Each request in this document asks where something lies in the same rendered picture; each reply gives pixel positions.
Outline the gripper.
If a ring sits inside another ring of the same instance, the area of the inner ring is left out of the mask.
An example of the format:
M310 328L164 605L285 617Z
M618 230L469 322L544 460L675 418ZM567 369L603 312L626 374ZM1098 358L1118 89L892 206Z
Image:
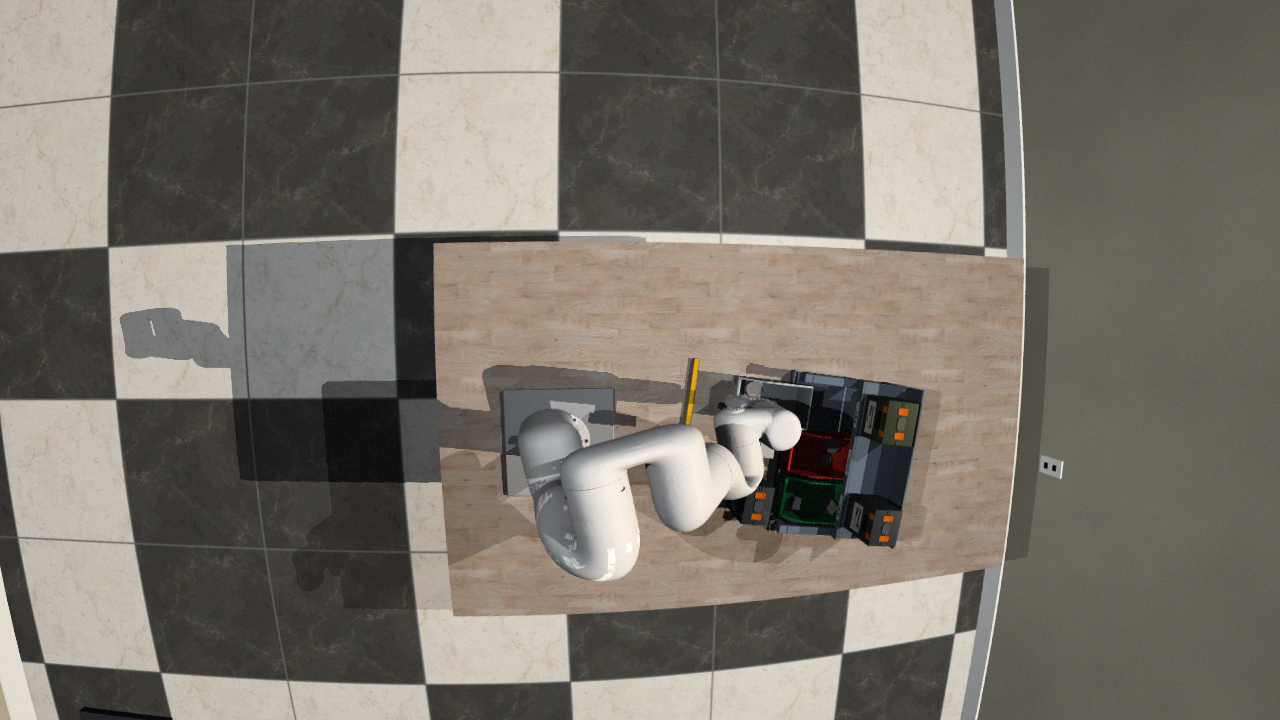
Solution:
M755 400L758 400L758 398L756 397L749 397L749 396L740 396L740 395L726 395L724 396L724 404L718 404L718 409L722 410L722 409L724 409L727 406L728 407L746 407L748 404L751 404Z

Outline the red open bin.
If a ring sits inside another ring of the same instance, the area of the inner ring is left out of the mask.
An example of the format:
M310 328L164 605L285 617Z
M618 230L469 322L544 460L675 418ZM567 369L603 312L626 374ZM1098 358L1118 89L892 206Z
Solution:
M820 447L820 441L823 438L838 439L838 451L835 454L826 452L826 450ZM849 439L851 439L851 436L845 433L801 430L797 443L792 448L783 452L781 468L785 471L803 477L844 480L849 457ZM820 454L829 455L829 465L824 466L818 461Z

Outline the yellow bar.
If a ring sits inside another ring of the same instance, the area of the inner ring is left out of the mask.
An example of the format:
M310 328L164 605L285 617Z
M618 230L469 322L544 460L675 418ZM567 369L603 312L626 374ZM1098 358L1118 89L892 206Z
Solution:
M694 357L694 361L692 361L692 375L691 375L690 389L689 389L689 404L687 404L687 410L686 410L686 416L685 416L685 424L689 424L689 425L690 425L690 418L691 418L691 411L692 411L692 397L694 397L694 389L695 389L696 375L698 375L698 363L699 363L699 359Z

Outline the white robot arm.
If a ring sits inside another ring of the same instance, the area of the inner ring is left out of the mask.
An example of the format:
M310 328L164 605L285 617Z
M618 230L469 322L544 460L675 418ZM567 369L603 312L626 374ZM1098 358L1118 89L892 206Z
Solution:
M579 416L561 409L527 416L518 452L550 559L590 582L620 579L640 547L628 468L645 464L660 521L689 532L722 500L751 495L764 474L763 457L792 448L801 436L797 416L764 398L722 409L714 428L718 445L704 443L695 427L668 424L589 446Z

